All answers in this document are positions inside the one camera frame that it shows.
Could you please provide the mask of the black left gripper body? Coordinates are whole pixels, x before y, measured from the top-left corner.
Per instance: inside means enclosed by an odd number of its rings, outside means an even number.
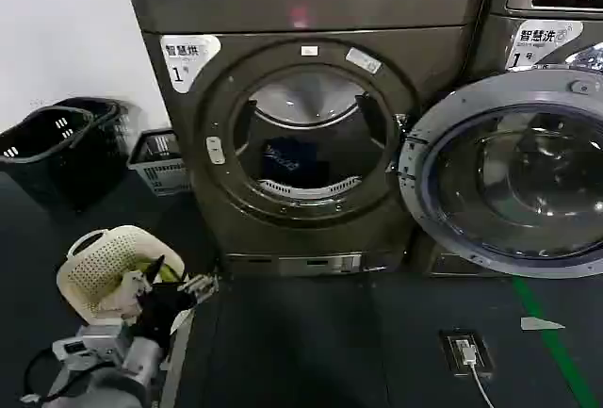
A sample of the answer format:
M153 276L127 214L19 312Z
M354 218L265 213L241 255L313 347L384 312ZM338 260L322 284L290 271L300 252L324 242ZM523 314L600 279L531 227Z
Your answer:
M138 296L141 313L134 325L134 337L154 341L161 350L171 343L171 326L176 317L194 306L194 296L179 290L178 284L156 284Z

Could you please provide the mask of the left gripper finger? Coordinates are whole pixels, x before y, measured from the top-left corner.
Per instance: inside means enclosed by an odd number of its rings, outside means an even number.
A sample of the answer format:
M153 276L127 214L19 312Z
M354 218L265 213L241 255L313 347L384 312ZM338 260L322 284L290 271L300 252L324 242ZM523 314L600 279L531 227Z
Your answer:
M219 292L219 281L216 274L199 274L184 282L177 290L186 306L194 307Z
M153 290L153 283L165 261L160 255L145 269L128 271L122 277L122 299L126 306L134 306Z

